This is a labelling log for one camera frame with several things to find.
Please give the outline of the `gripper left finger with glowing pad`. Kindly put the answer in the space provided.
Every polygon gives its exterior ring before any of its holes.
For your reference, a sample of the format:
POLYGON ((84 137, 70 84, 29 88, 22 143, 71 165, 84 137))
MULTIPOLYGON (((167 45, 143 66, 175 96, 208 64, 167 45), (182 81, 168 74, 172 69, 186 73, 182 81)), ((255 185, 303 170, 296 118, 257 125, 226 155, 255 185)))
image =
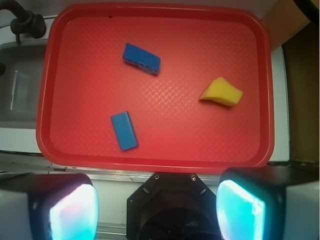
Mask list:
POLYGON ((2 240, 93 240, 98 218, 98 192, 86 174, 0 174, 2 240))

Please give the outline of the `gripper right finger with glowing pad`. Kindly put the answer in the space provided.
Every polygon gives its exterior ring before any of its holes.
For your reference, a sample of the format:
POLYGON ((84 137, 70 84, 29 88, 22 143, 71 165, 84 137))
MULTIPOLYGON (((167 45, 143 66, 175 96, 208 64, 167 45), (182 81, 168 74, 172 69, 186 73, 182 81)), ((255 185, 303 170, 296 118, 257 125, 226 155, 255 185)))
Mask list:
POLYGON ((318 240, 318 169, 228 168, 220 176, 216 214, 225 240, 318 240))

